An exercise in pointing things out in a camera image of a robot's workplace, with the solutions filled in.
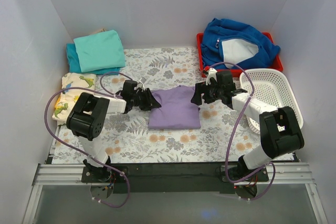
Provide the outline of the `purple t shirt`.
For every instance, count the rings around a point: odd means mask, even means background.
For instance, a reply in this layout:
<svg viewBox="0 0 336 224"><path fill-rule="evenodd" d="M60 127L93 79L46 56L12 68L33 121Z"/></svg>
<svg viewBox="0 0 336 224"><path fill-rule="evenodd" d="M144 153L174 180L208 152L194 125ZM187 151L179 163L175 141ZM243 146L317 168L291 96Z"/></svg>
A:
<svg viewBox="0 0 336 224"><path fill-rule="evenodd" d="M154 98L161 105L152 109L148 128L152 130L188 130L201 127L199 107L191 102L195 88L177 86L155 90Z"/></svg>

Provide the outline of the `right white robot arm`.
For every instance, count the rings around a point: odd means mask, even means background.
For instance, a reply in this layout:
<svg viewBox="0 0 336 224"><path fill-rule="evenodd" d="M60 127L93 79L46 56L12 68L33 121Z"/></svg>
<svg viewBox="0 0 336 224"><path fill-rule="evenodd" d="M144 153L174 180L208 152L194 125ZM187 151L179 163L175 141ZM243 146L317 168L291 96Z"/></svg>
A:
<svg viewBox="0 0 336 224"><path fill-rule="evenodd" d="M251 180L257 169L273 159L304 147L303 118L285 75L275 69L249 69L239 77L236 88L230 71L207 70L206 81L195 85L191 102L222 104L245 115L258 126L260 144L226 170L232 179Z"/></svg>

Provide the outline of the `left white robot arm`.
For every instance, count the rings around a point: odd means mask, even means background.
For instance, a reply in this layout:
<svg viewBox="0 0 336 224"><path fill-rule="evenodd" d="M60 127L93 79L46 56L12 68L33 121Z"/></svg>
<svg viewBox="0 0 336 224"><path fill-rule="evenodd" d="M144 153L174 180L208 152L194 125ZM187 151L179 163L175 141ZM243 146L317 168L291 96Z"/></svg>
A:
<svg viewBox="0 0 336 224"><path fill-rule="evenodd" d="M111 97L83 92L67 118L67 128L78 138L88 156L85 165L95 167L93 175L100 182L108 181L112 175L111 168L105 165L109 163L109 155L100 138L106 115L127 114L133 107L150 111L160 108L161 104L143 83L126 80L122 90Z"/></svg>

